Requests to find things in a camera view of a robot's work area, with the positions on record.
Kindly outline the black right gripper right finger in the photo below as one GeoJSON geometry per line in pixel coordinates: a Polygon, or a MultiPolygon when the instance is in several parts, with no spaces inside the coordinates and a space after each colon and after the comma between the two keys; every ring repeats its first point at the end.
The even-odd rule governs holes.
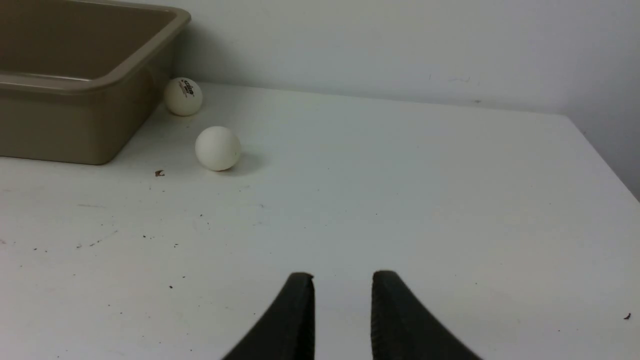
{"type": "Polygon", "coordinates": [[[374,360],[478,360],[391,270],[374,272],[371,288],[374,360]]]}

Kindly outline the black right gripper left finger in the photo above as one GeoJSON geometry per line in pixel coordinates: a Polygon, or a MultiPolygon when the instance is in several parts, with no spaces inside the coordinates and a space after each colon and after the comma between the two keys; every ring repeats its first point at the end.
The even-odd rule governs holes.
{"type": "Polygon", "coordinates": [[[293,272],[247,334],[225,360],[313,360],[315,356],[313,275],[293,272]]]}

